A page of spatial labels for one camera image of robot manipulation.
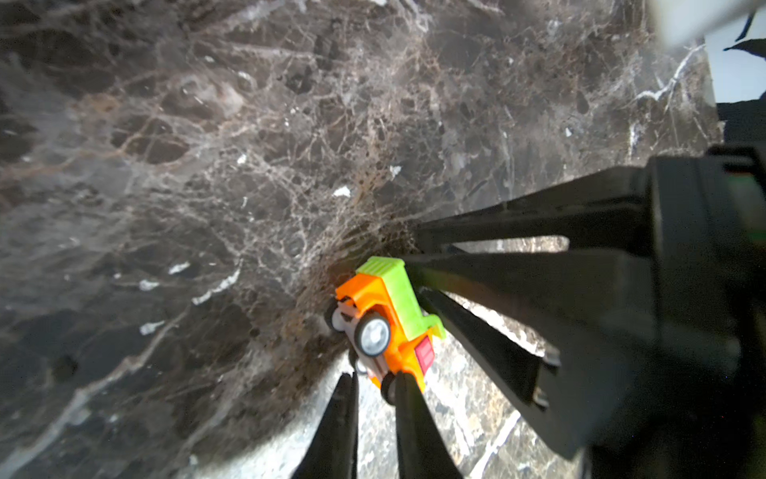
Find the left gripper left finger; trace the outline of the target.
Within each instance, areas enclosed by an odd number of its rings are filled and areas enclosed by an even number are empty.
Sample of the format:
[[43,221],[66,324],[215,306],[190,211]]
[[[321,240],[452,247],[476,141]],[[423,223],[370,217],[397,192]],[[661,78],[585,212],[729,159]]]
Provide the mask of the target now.
[[342,373],[292,478],[357,477],[358,399],[357,373]]

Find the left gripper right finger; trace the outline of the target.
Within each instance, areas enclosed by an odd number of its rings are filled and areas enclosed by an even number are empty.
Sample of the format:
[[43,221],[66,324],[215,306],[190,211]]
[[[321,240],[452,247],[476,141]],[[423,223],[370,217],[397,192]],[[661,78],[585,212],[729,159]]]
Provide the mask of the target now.
[[398,373],[394,388],[399,477],[462,478],[415,377]]

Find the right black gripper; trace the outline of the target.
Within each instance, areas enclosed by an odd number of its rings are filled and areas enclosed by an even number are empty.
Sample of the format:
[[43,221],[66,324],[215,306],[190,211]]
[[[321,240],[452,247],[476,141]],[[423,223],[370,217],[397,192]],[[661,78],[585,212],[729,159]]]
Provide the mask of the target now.
[[719,145],[648,163],[662,414],[590,478],[765,474],[765,148]]

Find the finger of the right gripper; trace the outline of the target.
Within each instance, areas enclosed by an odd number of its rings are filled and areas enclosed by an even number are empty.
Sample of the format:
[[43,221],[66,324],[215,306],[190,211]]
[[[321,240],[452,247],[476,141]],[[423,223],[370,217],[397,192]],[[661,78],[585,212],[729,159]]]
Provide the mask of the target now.
[[457,243],[562,237],[571,255],[651,256],[648,170],[614,167],[486,209],[420,224],[424,253]]
[[429,313],[552,451],[626,448],[651,413],[644,259],[618,251],[411,255]]

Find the orange green dump truck toy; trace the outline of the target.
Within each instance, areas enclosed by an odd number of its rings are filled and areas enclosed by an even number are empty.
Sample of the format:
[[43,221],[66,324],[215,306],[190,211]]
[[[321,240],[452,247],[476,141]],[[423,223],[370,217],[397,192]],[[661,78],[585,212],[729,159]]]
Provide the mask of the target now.
[[420,307],[405,261],[395,257],[367,259],[335,289],[325,322],[348,339],[352,366],[389,404],[395,402],[394,382],[400,373],[412,375],[425,389],[425,376],[436,358],[434,340],[446,337],[441,319]]

